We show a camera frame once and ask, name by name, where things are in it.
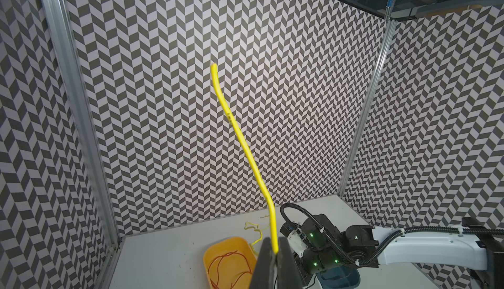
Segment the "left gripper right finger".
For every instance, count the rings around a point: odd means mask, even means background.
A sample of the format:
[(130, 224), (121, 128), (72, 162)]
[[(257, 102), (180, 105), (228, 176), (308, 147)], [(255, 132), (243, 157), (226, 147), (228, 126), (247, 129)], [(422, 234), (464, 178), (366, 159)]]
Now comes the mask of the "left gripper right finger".
[(283, 246), (277, 254), (278, 289), (302, 289), (297, 265), (289, 246)]

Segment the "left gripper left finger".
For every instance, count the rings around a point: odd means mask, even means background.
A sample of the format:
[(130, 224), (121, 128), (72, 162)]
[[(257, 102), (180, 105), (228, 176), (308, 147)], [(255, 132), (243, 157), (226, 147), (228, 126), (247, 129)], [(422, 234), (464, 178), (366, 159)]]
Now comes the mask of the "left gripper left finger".
[(273, 289), (275, 285), (276, 255), (269, 237), (264, 239), (251, 278), (249, 289)]

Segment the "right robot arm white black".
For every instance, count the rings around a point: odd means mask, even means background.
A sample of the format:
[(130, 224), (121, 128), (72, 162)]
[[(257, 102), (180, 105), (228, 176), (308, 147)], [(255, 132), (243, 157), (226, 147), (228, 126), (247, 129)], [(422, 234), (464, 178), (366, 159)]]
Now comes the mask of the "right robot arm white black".
[(441, 264), (468, 269), (473, 288), (503, 287), (502, 229), (487, 229), (472, 217), (452, 227), (398, 229), (352, 225), (340, 231), (324, 214), (287, 203), (281, 234), (307, 288), (357, 288), (359, 269), (397, 263)]

